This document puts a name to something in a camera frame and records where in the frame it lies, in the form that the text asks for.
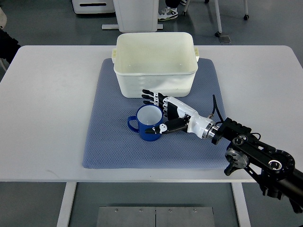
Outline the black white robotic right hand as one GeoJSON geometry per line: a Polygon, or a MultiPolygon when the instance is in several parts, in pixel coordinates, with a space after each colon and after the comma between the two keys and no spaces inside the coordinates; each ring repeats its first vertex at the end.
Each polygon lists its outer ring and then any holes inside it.
{"type": "Polygon", "coordinates": [[[168,120],[159,126],[149,127],[145,133],[168,134],[177,131],[194,133],[201,139],[212,139],[217,127],[212,117],[202,117],[198,111],[172,97],[149,90],[142,90],[142,98],[145,104],[155,104],[158,106],[168,120]]]}

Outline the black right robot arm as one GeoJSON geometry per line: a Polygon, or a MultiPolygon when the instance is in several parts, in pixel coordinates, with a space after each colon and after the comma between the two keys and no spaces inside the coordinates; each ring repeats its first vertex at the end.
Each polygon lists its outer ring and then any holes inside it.
{"type": "Polygon", "coordinates": [[[236,170],[244,169],[260,186],[262,194],[281,200],[289,198],[293,211],[303,211],[303,174],[295,168],[294,158],[283,150],[260,141],[251,128],[230,118],[220,126],[209,122],[203,138],[218,144],[224,138],[230,142],[225,158],[229,165],[224,173],[229,176],[236,170]]]}

